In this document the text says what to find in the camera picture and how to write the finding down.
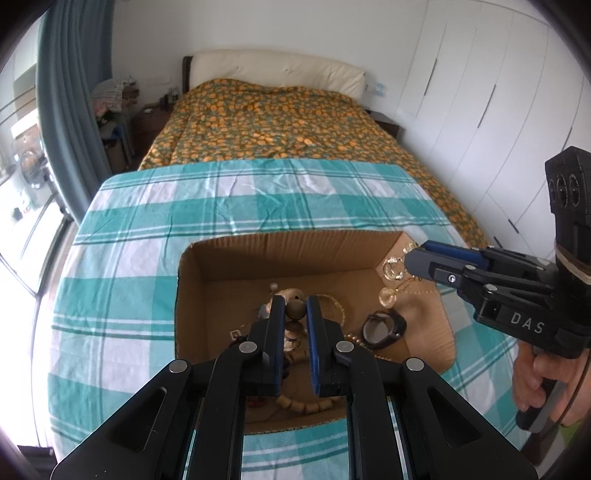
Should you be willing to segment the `long golden bead strand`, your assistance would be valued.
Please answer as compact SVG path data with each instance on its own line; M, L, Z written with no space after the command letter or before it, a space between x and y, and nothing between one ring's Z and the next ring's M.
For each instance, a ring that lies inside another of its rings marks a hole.
M329 320L332 320L339 324L339 327L342 330L342 335L344 335L346 340L352 342L354 345L358 347L362 347L366 350L369 350L377 359L393 362L392 358L380 354L380 351L382 351L383 349L370 350L370 348L365 343L363 343L363 326L356 330L353 330L352 327L348 326L348 324L346 323L346 309L342 306L341 303L339 303L337 299L335 299L335 297L332 297L328 294L318 294L318 302L322 307L322 313L326 317L328 317Z

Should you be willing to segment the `gold lattice keychain charm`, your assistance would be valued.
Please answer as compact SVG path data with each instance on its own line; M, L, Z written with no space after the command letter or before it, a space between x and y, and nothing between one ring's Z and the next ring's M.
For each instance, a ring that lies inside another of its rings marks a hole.
M259 310L256 311L256 321L259 320L266 320L270 317L270 310L271 304L273 303L273 296L279 292L279 284L276 282L270 283L270 299L259 307ZM246 323L242 323L239 325L238 328L232 329L229 332L230 340L232 342L238 341L240 338L245 337L247 335L247 331L249 330L250 325L252 325L252 321L247 321Z

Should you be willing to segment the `open cardboard box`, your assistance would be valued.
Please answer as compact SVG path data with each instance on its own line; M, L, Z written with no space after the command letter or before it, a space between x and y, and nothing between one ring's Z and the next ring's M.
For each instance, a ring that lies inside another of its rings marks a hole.
M408 273L402 231L303 230L195 242L180 256L178 358L212 361L228 348L256 361L249 434L283 433L346 416L335 348L382 362L422 359L437 372L456 347L442 294Z

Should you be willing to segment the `dark wooden right nightstand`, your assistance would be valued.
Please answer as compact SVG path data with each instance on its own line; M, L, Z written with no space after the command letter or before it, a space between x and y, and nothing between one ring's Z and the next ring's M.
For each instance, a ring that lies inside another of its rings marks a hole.
M386 131L394 139L398 138L398 135L401 133L402 129L401 126L393 119L377 111L368 110L367 113L370 115L370 118L372 118L384 131Z

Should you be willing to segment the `dark wooden nightstand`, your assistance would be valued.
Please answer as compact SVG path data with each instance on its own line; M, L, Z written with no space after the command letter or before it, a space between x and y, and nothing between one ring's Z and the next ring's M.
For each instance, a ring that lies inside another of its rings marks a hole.
M157 135L167 124L172 111L160 107L145 108L131 118L131 135L136 154L143 158Z
M402 129L401 126L393 119L377 111L368 110L367 113L370 115L370 118L372 118L384 131L386 131L394 139L398 138L398 135L401 133Z

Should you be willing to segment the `teal white plaid cloth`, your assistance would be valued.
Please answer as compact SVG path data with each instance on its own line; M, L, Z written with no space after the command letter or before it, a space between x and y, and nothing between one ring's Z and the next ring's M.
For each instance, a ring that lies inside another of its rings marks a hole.
M173 359L176 276L190 244L304 229L399 229L417 242L467 244L439 196L410 166L345 160L230 160L105 181L54 308L48 411L57 457Z

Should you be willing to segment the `white built-in wardrobe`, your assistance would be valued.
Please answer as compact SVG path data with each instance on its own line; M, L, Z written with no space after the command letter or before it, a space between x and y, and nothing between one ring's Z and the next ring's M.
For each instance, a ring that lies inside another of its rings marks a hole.
M553 256L544 164L589 147L590 82L531 3L428 2L397 115L493 244Z

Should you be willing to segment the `cream padded headboard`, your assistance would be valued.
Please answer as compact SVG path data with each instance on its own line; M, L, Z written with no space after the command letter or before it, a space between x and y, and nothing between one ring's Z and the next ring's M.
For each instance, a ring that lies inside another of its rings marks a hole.
M260 49L202 50L182 60L184 93L214 79L264 87L301 86L338 92L361 102L366 73L348 63L293 52Z

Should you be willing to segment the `orange floral bedspread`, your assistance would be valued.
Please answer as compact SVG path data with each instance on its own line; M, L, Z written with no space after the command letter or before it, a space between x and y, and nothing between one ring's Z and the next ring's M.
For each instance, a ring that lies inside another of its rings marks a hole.
M139 167L225 160L322 159L403 168L471 247L488 240L456 197L413 154L339 92L206 81L183 94Z

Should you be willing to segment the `glass sliding balcony door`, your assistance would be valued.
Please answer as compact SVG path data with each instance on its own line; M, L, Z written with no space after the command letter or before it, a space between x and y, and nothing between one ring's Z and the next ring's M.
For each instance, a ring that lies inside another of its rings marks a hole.
M46 183L39 189L25 181L13 149L16 136L37 124L36 67L14 81L1 75L1 265L29 294L40 298L48 288L58 251L71 224L55 182L45 144Z

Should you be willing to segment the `dark wooden left nightstand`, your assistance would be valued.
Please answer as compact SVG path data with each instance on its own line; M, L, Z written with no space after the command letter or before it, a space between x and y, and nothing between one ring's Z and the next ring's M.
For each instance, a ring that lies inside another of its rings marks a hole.
M157 135L167 124L172 111L160 107L145 108L131 118L131 135L136 154L143 158Z

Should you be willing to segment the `pile of clothes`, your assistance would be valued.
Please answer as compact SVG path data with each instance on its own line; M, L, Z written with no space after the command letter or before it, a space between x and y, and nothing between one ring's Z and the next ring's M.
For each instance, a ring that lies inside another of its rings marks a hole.
M96 118L107 112L121 113L128 105L135 104L140 90L132 80L108 79L99 83L90 93Z

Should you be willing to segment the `washing machine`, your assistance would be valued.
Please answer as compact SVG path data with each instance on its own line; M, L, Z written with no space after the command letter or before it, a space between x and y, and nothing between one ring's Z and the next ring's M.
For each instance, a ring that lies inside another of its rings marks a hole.
M14 139L13 149L26 183L35 190L41 189L46 183L47 161L38 125L31 125L19 133Z

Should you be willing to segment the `blue curtain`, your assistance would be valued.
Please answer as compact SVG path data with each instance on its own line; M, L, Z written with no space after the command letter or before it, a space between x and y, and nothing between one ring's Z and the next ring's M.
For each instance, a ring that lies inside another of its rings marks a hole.
M90 93L112 77L113 1L55 1L39 32L36 100L40 130L65 206L81 223L112 175Z

